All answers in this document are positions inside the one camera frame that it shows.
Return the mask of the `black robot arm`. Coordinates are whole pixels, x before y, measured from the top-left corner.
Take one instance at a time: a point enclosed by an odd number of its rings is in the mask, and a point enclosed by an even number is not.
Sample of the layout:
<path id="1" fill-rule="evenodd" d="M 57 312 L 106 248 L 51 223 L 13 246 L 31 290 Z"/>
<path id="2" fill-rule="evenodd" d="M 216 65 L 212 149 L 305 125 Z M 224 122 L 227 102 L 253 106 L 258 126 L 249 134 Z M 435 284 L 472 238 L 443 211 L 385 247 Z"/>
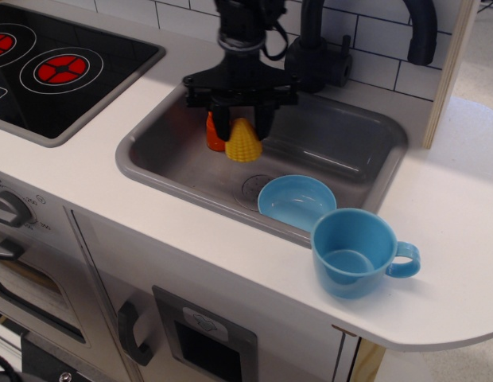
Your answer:
<path id="1" fill-rule="evenodd" d="M 275 111 L 297 103 L 297 77 L 261 61 L 267 53 L 266 32 L 277 30 L 287 41 L 278 19 L 286 12 L 283 1 L 216 1 L 219 13 L 217 42 L 224 51 L 214 67 L 187 75 L 188 107 L 204 107 L 212 113 L 217 136 L 231 138 L 231 109 L 251 107 L 254 128 L 266 138 Z"/>

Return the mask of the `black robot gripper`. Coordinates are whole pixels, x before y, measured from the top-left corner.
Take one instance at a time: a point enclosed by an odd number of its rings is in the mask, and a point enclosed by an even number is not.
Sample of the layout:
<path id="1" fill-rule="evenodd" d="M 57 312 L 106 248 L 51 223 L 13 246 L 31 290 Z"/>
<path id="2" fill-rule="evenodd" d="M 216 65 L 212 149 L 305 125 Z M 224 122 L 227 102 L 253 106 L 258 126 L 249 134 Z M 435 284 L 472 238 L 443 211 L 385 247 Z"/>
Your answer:
<path id="1" fill-rule="evenodd" d="M 267 138 L 275 110 L 298 101 L 297 78 L 265 64 L 259 49 L 227 50 L 214 67 L 187 75 L 188 107 L 211 111 L 217 136 L 228 142 L 231 136 L 230 107 L 254 107 L 254 127 L 259 140 Z"/>

